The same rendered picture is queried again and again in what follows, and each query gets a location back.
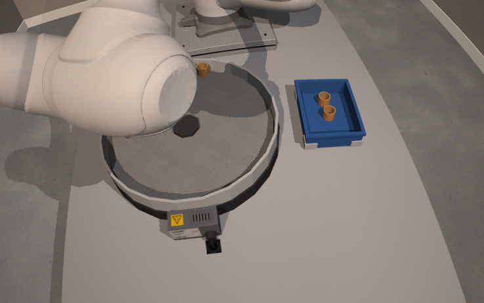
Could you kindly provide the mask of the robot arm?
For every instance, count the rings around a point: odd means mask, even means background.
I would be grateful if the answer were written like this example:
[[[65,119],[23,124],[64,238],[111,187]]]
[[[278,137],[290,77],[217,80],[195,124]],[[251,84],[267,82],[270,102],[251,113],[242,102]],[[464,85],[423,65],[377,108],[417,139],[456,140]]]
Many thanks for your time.
[[[301,12],[317,0],[193,2],[180,20],[204,38],[251,28],[243,7]],[[165,132],[187,114],[197,91],[195,63],[170,30],[159,0],[98,0],[67,37],[0,34],[0,104],[104,136]]]

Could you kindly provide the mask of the bronze bushing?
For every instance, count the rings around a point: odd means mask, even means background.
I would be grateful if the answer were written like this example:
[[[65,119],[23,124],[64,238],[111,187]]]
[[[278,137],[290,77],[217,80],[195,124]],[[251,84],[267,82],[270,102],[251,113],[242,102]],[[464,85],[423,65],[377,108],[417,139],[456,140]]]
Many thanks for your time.
[[[332,121],[335,117],[336,109],[333,106],[327,105],[323,108],[323,119]]]
[[[209,74],[209,66],[206,62],[201,62],[196,65],[197,74],[200,77],[205,77]]]
[[[329,99],[328,99],[329,98]],[[329,105],[330,103],[331,96],[327,92],[320,92],[318,96],[318,104],[322,107],[325,107],[326,105]]]

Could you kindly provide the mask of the blue plastic crate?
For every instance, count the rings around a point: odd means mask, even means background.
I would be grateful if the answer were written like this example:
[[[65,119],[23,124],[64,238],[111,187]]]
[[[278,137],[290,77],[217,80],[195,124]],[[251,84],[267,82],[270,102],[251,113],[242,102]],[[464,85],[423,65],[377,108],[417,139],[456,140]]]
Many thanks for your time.
[[[366,132],[348,79],[299,79],[294,84],[304,150],[362,145]],[[336,109],[332,121],[323,119],[324,107],[317,102],[322,91]]]

